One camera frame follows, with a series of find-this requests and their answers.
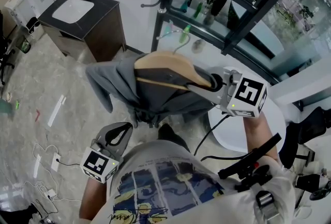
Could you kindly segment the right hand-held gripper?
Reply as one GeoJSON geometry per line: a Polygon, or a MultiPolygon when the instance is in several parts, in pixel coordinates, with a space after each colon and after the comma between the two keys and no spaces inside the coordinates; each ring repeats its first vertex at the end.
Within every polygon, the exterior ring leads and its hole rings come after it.
{"type": "Polygon", "coordinates": [[[267,83],[261,77],[234,67],[224,68],[224,78],[211,73],[215,79],[212,92],[224,88],[220,109],[231,116],[259,117],[267,98],[267,83]]]}

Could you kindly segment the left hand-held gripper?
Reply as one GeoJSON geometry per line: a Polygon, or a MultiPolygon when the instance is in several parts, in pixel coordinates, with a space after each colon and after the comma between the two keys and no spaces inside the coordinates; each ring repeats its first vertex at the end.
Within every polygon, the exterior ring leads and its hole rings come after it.
{"type": "Polygon", "coordinates": [[[104,126],[85,149],[80,168],[98,182],[106,183],[123,162],[123,153],[133,132],[129,122],[104,126]]]}

